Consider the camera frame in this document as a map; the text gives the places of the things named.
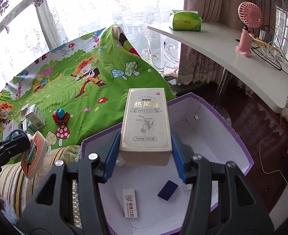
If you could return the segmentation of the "floral brown curtain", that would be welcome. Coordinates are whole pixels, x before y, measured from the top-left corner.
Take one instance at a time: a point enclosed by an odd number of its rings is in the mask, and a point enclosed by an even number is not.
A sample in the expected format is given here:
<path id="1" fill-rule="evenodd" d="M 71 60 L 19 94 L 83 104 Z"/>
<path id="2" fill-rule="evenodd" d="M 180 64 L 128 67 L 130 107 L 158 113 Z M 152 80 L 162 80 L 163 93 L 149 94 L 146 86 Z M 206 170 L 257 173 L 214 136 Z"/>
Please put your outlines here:
<path id="1" fill-rule="evenodd" d="M 263 23 L 274 27 L 276 24 L 277 0 L 184 0 L 184 10 L 196 11 L 202 18 L 201 31 L 190 32 L 192 37 L 208 34 L 199 48 L 187 43 L 181 45 L 178 82 L 183 85 L 190 83 L 210 83 L 220 78 L 222 65 L 215 61 L 203 49 L 211 46 L 216 49 L 219 44 L 224 45 L 224 35 L 230 32 L 241 32 L 243 26 L 239 19 L 238 6 L 242 2 L 257 5 L 263 16 Z"/>

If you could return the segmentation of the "green tissue pack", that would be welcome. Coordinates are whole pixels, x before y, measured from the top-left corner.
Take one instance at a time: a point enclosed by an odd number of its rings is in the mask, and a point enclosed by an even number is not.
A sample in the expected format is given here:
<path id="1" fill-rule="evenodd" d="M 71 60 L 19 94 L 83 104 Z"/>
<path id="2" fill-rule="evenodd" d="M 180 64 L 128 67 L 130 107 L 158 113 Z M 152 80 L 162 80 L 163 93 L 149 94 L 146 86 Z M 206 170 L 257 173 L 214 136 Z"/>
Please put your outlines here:
<path id="1" fill-rule="evenodd" d="M 201 31 L 202 17 L 197 11 L 172 10 L 169 27 L 174 31 Z"/>

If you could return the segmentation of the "beige hand cream box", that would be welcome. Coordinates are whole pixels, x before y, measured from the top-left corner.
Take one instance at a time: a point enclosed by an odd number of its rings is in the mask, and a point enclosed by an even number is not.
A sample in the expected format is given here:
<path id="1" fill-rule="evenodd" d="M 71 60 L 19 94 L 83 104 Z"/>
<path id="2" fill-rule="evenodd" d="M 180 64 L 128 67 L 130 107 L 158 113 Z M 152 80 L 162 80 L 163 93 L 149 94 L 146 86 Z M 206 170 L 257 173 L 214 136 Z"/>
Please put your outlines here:
<path id="1" fill-rule="evenodd" d="M 168 164 L 172 142 L 163 88 L 129 90 L 121 128 L 120 154 L 127 165 Z"/>

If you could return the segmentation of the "white barcode box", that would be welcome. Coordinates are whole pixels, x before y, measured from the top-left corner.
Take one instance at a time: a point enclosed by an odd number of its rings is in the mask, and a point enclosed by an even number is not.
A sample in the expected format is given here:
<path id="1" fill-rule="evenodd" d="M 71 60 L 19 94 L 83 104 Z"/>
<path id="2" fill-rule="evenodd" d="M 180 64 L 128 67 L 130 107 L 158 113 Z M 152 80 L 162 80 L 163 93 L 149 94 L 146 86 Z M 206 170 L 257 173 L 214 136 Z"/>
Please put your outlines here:
<path id="1" fill-rule="evenodd" d="M 42 129 L 46 123 L 44 113 L 36 104 L 31 105 L 26 112 L 26 118 L 37 128 Z"/>

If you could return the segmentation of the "yellow item on desk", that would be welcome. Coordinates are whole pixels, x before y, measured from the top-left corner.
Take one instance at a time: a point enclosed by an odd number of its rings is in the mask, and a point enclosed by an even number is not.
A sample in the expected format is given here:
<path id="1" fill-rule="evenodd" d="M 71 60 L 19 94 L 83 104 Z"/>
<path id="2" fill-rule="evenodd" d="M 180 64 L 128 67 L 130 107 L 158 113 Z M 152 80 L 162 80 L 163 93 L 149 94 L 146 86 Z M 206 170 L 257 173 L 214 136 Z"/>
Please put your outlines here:
<path id="1" fill-rule="evenodd" d="M 249 33 L 248 35 L 249 35 L 256 43 L 258 43 L 259 45 L 265 47 L 267 50 L 273 50 L 274 52 L 276 52 L 276 53 L 278 53 L 278 54 L 281 53 L 281 51 L 280 51 L 278 48 L 276 48 L 276 47 L 274 47 L 274 46 L 272 46 L 272 45 L 270 45 L 270 44 L 262 41 L 261 39 L 253 36 L 251 33 Z"/>

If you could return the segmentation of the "red blue toy car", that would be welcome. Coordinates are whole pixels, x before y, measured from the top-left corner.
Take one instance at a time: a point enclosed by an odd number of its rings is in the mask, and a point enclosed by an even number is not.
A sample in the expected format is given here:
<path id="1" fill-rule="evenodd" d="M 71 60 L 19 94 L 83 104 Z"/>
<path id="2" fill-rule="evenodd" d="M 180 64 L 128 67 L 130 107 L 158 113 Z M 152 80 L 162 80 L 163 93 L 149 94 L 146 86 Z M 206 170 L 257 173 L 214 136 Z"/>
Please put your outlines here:
<path id="1" fill-rule="evenodd" d="M 70 114 L 62 108 L 58 108 L 52 114 L 53 121 L 57 125 L 66 125 L 70 119 Z"/>

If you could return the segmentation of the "green cartoon print blanket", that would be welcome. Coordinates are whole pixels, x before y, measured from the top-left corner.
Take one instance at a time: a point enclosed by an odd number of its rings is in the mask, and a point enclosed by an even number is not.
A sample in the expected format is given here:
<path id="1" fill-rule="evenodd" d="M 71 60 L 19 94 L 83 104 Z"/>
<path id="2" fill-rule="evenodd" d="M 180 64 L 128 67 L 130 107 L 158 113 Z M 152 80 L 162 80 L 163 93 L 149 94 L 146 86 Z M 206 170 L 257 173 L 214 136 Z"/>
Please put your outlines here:
<path id="1" fill-rule="evenodd" d="M 123 120 L 130 88 L 163 88 L 164 78 L 144 61 L 122 29 L 100 29 L 44 54 L 19 72 L 0 92 L 0 139 L 11 120 L 19 124 L 22 109 L 36 104 L 46 117 L 41 133 L 48 150 L 80 145 L 83 139 Z M 70 114 L 57 125 L 58 108 Z"/>

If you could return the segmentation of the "purple cardboard storage box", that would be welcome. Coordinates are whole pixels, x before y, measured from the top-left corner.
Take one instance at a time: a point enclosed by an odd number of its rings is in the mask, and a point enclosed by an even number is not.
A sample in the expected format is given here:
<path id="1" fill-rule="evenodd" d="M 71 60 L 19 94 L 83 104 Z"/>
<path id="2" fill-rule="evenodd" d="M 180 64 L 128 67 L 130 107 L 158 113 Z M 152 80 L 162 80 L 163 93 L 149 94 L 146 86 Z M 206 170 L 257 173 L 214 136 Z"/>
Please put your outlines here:
<path id="1" fill-rule="evenodd" d="M 239 135 L 193 93 L 168 103 L 173 150 L 166 166 L 117 165 L 99 185 L 111 234 L 174 234 L 180 231 L 191 189 L 184 183 L 195 154 L 213 163 L 235 162 L 246 174 L 254 161 Z"/>

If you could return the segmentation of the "dark blue small box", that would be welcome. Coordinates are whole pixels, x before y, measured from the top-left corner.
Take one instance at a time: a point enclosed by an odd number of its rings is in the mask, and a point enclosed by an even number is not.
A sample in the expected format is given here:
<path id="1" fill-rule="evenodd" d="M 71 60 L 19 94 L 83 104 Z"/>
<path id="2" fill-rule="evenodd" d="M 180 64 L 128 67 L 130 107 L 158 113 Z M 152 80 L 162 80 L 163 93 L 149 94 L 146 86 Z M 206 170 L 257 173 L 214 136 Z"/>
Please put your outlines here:
<path id="1" fill-rule="evenodd" d="M 158 197 L 162 198 L 165 201 L 168 201 L 172 195 L 175 193 L 176 189 L 178 188 L 178 184 L 174 183 L 171 180 L 168 180 L 163 188 L 157 194 Z"/>

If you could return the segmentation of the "white curved desk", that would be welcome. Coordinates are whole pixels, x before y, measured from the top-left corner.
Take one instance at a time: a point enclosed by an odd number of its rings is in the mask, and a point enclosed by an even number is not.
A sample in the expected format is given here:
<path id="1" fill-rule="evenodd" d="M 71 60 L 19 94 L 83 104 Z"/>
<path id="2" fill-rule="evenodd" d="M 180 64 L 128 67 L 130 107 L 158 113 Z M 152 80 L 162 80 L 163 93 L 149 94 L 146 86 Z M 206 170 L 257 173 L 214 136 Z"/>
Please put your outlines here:
<path id="1" fill-rule="evenodd" d="M 168 36 L 204 54 L 254 91 L 275 113 L 281 113 L 288 97 L 288 64 L 278 70 L 255 53 L 246 58 L 235 48 L 241 32 L 218 23 L 202 23 L 201 31 L 174 31 L 167 23 L 149 30 Z"/>

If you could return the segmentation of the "white box pink smudge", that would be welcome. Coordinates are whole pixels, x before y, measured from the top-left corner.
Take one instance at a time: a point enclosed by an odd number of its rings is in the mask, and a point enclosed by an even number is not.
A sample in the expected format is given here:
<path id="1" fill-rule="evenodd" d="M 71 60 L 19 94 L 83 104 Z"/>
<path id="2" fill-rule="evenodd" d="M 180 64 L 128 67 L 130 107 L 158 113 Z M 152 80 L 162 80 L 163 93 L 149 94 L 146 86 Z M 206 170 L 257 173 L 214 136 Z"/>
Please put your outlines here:
<path id="1" fill-rule="evenodd" d="M 18 129 L 18 124 L 15 120 L 11 120 L 10 123 L 6 125 L 5 129 L 3 130 L 2 139 L 7 139 L 9 134 L 15 129 Z"/>

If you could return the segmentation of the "white dental brand box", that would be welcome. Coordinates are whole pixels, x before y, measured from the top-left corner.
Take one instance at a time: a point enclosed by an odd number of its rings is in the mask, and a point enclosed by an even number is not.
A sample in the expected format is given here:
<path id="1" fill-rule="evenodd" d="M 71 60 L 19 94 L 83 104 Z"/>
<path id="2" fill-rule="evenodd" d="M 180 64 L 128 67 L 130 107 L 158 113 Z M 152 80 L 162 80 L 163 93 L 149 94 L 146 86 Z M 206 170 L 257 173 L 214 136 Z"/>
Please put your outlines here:
<path id="1" fill-rule="evenodd" d="M 124 189 L 123 208 L 126 218 L 138 218 L 136 191 L 135 189 Z"/>

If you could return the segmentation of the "teal medicine box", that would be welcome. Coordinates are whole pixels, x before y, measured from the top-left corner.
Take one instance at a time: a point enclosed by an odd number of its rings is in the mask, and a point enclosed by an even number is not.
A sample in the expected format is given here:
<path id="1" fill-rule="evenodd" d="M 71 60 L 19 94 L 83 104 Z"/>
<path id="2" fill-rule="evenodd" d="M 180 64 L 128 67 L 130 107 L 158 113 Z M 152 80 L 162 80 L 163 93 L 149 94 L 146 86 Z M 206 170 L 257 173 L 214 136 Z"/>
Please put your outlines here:
<path id="1" fill-rule="evenodd" d="M 33 125 L 33 124 L 29 124 L 27 126 L 27 132 L 29 132 L 30 134 L 34 134 L 38 131 L 38 129 Z"/>

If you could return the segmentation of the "pink handheld fan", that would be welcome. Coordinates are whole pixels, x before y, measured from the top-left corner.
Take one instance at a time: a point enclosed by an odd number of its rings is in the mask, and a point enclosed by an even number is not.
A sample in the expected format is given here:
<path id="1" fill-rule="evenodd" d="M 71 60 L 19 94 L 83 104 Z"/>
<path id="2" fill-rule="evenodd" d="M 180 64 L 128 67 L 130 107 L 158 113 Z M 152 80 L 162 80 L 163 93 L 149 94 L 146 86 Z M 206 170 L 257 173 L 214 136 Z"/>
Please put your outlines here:
<path id="1" fill-rule="evenodd" d="M 239 44 L 236 51 L 244 57 L 251 57 L 251 44 L 254 38 L 253 29 L 259 28 L 263 23 L 263 14 L 260 8 L 251 2 L 242 2 L 238 6 L 238 16 L 244 27 L 241 30 Z"/>

